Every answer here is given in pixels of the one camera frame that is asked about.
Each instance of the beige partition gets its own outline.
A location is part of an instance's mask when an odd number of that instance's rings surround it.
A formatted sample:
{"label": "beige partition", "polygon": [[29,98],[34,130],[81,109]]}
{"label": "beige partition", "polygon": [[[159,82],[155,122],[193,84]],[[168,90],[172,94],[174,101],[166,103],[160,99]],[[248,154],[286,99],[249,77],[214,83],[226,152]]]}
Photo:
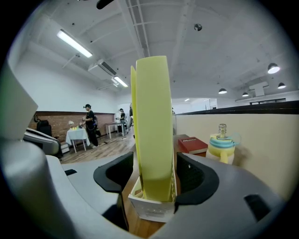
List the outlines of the beige partition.
{"label": "beige partition", "polygon": [[209,142],[218,125],[227,135],[238,132],[242,141],[235,149],[234,165],[240,166],[289,199],[299,175],[299,115],[207,114],[177,115],[177,134]]}

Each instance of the black pants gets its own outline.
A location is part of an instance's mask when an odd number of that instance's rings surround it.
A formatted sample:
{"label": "black pants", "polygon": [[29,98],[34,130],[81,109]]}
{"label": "black pants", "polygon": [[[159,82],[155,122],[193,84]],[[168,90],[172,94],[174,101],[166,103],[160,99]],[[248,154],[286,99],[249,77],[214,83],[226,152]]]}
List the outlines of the black pants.
{"label": "black pants", "polygon": [[95,130],[89,130],[88,128],[86,129],[88,137],[90,139],[90,141],[93,143],[94,146],[98,146],[98,140],[97,140],[97,136],[95,135]]}

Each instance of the table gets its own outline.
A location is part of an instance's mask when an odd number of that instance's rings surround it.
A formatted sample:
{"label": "table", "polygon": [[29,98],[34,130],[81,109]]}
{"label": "table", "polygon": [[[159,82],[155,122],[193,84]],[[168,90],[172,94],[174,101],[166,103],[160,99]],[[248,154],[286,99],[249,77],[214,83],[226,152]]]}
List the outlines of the table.
{"label": "table", "polygon": [[110,126],[116,126],[117,128],[117,132],[118,132],[118,125],[121,126],[122,129],[122,136],[125,136],[124,134],[124,127],[122,123],[108,123],[106,124],[106,133],[109,134],[109,138],[111,139],[111,130],[110,130]]}
{"label": "table", "polygon": [[86,151],[86,148],[85,148],[84,140],[86,140],[87,146],[90,145],[90,141],[88,139],[87,132],[84,128],[75,129],[75,130],[70,129],[66,132],[65,142],[67,142],[69,145],[72,144],[74,146],[75,153],[77,153],[77,151],[76,151],[77,144],[76,144],[75,140],[82,140],[85,151]]}

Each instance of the red book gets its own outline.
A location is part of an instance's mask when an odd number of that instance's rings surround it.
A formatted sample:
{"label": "red book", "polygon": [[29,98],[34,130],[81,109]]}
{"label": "red book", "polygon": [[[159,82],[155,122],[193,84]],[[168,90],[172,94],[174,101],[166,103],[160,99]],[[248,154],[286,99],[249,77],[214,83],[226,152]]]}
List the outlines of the red book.
{"label": "red book", "polygon": [[207,151],[207,144],[195,137],[179,139],[178,146],[182,153],[188,153],[192,155]]}

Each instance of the white plastic container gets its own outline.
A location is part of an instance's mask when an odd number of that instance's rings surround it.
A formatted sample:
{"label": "white plastic container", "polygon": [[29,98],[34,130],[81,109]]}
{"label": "white plastic container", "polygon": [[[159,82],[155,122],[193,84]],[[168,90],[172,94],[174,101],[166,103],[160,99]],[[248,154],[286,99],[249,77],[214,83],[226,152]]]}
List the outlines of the white plastic container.
{"label": "white plastic container", "polygon": [[144,199],[141,190],[140,178],[138,177],[129,199],[134,206],[138,216],[141,219],[155,221],[155,222],[168,222],[174,215],[174,201],[177,196],[177,183],[174,174],[174,169],[171,175],[171,200],[172,202],[159,202]]}

